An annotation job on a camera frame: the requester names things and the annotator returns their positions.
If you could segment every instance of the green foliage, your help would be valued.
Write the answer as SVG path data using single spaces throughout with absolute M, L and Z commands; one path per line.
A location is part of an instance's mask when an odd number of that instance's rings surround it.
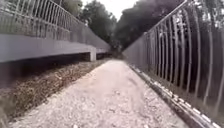
M 126 48 L 181 2 L 182 0 L 139 0 L 133 8 L 123 11 L 115 30 L 116 40 L 123 49 Z
M 80 20 L 88 25 L 100 38 L 112 44 L 113 31 L 116 25 L 116 18 L 109 13 L 103 4 L 93 0 L 83 9 Z
M 82 1 L 81 0 L 53 0 L 58 5 L 61 6 L 72 15 L 77 17 L 81 11 Z

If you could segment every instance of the metal fence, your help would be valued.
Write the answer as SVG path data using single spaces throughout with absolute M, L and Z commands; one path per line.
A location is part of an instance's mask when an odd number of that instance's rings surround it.
M 52 0 L 2 0 L 0 33 L 66 40 L 110 49 L 86 25 Z
M 123 54 L 224 127 L 223 0 L 185 0 Z

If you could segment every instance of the gravel path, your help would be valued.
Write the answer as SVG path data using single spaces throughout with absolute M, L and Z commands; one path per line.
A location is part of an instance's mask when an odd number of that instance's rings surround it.
M 10 124 L 13 128 L 187 128 L 124 62 L 111 60 Z

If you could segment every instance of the dirt ground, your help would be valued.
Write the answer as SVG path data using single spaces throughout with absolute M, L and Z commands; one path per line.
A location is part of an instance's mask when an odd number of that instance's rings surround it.
M 23 116 L 26 111 L 47 101 L 49 96 L 106 61 L 74 62 L 18 78 L 7 88 L 0 88 L 0 118 L 3 112 L 10 121 Z

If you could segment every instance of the concrete wall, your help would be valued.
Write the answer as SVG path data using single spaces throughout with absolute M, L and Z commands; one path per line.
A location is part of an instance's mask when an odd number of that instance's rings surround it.
M 148 55 L 147 55 L 147 43 L 143 41 L 143 38 L 137 39 L 131 46 L 129 46 L 123 55 L 125 60 L 130 64 L 137 66 L 142 71 L 148 70 Z
M 106 51 L 78 42 L 0 34 L 0 62 L 76 53 L 91 53 L 95 60 L 96 53 Z

